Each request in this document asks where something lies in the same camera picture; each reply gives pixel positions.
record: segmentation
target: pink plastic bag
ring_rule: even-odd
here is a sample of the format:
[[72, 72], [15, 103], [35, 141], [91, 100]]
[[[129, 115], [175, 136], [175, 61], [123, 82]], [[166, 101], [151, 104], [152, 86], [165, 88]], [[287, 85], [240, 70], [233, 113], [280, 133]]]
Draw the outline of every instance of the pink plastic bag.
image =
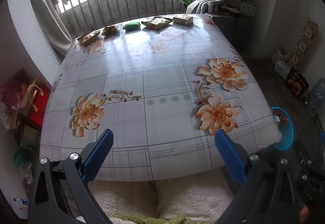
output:
[[19, 103], [22, 101], [22, 85], [12, 77], [9, 77], [7, 83], [0, 86], [0, 93], [3, 94], [2, 102], [12, 110], [19, 109]]

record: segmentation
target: blue plastic basket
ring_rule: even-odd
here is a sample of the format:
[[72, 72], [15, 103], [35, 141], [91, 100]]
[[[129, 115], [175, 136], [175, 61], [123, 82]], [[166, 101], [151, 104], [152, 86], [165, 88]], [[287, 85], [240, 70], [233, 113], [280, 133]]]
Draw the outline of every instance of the blue plastic basket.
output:
[[294, 142], [294, 126], [287, 112], [285, 112], [282, 108], [279, 107], [271, 108], [271, 110], [274, 109], [280, 110], [289, 119], [289, 122], [282, 129], [280, 129], [282, 139], [279, 142], [274, 143], [273, 145], [278, 150], [287, 150], [291, 147], [292, 143]]

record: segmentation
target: metal bolt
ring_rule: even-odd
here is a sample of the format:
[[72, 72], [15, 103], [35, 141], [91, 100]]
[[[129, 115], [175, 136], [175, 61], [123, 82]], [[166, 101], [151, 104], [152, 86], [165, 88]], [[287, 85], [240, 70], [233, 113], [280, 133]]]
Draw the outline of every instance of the metal bolt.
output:
[[288, 160], [285, 159], [285, 158], [282, 158], [280, 161], [281, 161], [282, 164], [287, 164], [288, 163]]
[[46, 164], [48, 162], [48, 159], [47, 158], [42, 158], [41, 160], [40, 160], [40, 163], [41, 164]]
[[79, 154], [77, 154], [77, 153], [72, 153], [72, 154], [70, 154], [70, 159], [71, 160], [77, 160], [78, 159], [78, 157], [79, 157]]
[[257, 161], [258, 160], [258, 156], [256, 154], [251, 154], [251, 156], [249, 158], [251, 160], [253, 160], [253, 161]]

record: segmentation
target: blue gripper pad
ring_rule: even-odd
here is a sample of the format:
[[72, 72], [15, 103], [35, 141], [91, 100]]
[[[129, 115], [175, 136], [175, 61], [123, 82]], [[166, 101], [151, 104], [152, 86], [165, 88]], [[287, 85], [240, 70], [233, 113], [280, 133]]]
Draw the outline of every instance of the blue gripper pad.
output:
[[81, 156], [86, 156], [86, 160], [82, 167], [82, 176], [84, 184], [95, 180], [95, 177], [105, 161], [108, 152], [113, 146], [113, 132], [106, 129], [97, 142], [88, 144], [82, 151]]
[[223, 130], [218, 130], [215, 133], [214, 143], [232, 179], [243, 186], [247, 180], [245, 156], [248, 157], [244, 148], [240, 144], [234, 143]]

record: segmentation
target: floral tablecloth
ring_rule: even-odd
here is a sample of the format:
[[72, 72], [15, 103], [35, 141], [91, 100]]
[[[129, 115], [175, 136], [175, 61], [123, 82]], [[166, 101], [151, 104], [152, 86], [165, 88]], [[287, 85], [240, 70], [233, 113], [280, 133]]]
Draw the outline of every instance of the floral tablecloth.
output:
[[193, 16], [190, 26], [123, 23], [87, 47], [75, 41], [48, 101], [40, 157], [66, 159], [109, 128], [114, 144], [97, 178], [147, 181], [222, 166], [220, 128], [248, 153], [279, 141], [248, 67], [206, 15]]

